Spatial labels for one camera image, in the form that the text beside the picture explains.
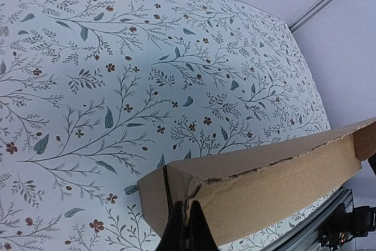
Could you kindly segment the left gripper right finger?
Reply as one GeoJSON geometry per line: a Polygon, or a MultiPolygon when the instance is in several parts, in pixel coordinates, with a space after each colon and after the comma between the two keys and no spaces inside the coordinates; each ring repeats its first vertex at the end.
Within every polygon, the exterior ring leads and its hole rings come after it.
{"type": "Polygon", "coordinates": [[[193,201],[188,223],[188,250],[218,251],[203,210],[198,201],[193,201]]]}

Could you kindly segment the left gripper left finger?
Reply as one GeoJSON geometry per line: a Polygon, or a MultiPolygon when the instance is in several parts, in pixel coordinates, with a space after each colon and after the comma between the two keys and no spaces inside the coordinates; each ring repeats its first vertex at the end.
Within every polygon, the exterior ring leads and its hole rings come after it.
{"type": "Polygon", "coordinates": [[[157,251],[186,250],[186,240],[183,202],[177,201],[169,214],[167,225],[157,246],[157,251]]]}

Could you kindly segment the brown cardboard box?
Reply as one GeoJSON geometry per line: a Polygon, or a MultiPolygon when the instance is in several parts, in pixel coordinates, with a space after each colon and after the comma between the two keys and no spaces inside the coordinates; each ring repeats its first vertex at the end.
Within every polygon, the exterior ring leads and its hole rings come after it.
{"type": "Polygon", "coordinates": [[[201,204],[215,242],[258,232],[340,187],[375,153],[375,119],[284,142],[170,162],[138,182],[161,235],[174,202],[201,204]]]}

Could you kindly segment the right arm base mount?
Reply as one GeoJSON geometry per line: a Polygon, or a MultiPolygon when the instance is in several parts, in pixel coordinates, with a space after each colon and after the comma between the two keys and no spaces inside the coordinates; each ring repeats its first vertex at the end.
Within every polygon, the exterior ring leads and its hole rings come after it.
{"type": "Polygon", "coordinates": [[[374,231],[375,207],[360,206],[346,212],[342,203],[319,226],[318,240],[322,247],[338,250],[354,238],[367,237],[374,231]]]}

